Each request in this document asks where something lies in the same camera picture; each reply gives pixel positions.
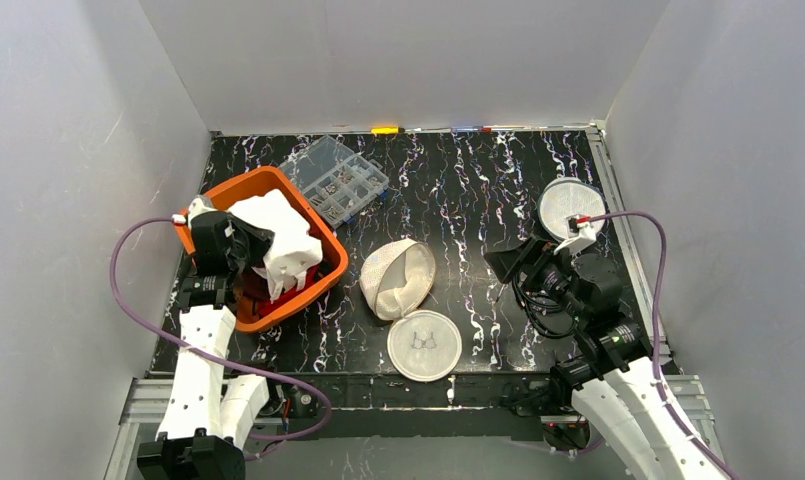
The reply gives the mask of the plain white bra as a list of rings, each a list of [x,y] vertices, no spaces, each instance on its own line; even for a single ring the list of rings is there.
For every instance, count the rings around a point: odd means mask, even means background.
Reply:
[[[311,225],[289,203],[281,190],[238,201],[228,212],[248,224],[274,233],[263,265],[253,270],[267,281],[271,301],[289,290],[302,290],[308,270],[323,260],[322,244],[309,234]]]

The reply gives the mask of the white mesh bag blue trim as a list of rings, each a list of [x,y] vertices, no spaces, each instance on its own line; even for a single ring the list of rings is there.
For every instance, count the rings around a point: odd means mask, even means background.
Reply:
[[[597,217],[606,213],[605,200],[598,189],[569,177],[550,182],[536,206],[539,223],[557,241],[576,235],[569,226],[571,218]]]

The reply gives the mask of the white mesh bag beige trim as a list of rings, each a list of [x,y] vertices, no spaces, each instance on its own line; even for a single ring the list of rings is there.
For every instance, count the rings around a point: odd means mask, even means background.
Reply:
[[[454,321],[422,307],[436,277],[430,247],[404,238],[368,255],[359,278],[374,317],[390,325],[386,348],[392,365],[404,377],[423,383],[449,375],[463,346]]]

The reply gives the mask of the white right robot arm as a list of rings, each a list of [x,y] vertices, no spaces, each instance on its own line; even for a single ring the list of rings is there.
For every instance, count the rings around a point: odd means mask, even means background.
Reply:
[[[586,419],[636,479],[729,478],[654,365],[646,329],[622,310],[623,284],[608,258],[532,237],[484,259],[538,332],[570,338],[580,351],[555,364],[546,385],[505,395],[505,407]]]

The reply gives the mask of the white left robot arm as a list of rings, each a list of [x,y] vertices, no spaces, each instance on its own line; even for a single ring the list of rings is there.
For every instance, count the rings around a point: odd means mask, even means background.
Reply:
[[[220,210],[188,214],[187,225],[194,251],[177,295],[185,344],[163,420],[136,464],[145,479],[243,479],[243,446],[269,389],[262,376],[225,380],[221,362],[236,326],[230,306],[240,275],[273,235]]]

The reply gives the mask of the red mesh bag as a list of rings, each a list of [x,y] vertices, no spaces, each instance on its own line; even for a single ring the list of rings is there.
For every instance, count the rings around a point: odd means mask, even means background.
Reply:
[[[269,315],[277,308],[282,307],[287,302],[290,302],[293,298],[300,295],[305,289],[312,287],[320,276],[320,265],[311,267],[306,272],[305,285],[303,288],[299,288],[295,285],[289,290],[284,291],[276,300],[270,300],[265,295],[262,295],[253,301],[252,314],[258,318]]]

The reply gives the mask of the orange plastic basin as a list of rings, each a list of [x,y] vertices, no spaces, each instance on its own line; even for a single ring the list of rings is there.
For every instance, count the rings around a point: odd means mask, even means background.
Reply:
[[[212,188],[203,195],[211,199],[217,210],[228,212],[228,208],[234,203],[252,196],[265,195],[273,189],[282,191],[291,206],[311,225],[309,234],[321,241],[323,251],[323,260],[319,264],[321,276],[312,287],[305,289],[290,302],[277,308],[269,315],[258,318],[252,314],[252,303],[262,295],[270,299],[267,281],[257,274],[253,268],[246,268],[239,278],[240,297],[230,306],[236,315],[235,329],[244,333],[268,330],[302,311],[330,290],[348,267],[348,254],[331,231],[331,228],[309,205],[308,200],[302,193],[276,167],[261,167],[239,175]],[[186,223],[187,207],[175,215],[171,221],[190,262],[194,245]]]

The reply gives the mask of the clear plastic screw box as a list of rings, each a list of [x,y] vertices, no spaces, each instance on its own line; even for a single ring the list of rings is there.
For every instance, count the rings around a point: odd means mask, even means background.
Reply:
[[[389,179],[378,164],[324,135],[279,169],[333,229],[385,195]]]

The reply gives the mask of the yellow marker on wall edge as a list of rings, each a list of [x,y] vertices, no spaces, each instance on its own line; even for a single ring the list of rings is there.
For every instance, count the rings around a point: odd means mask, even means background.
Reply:
[[[373,135],[396,135],[403,133],[404,129],[398,126],[374,127],[370,129]]]

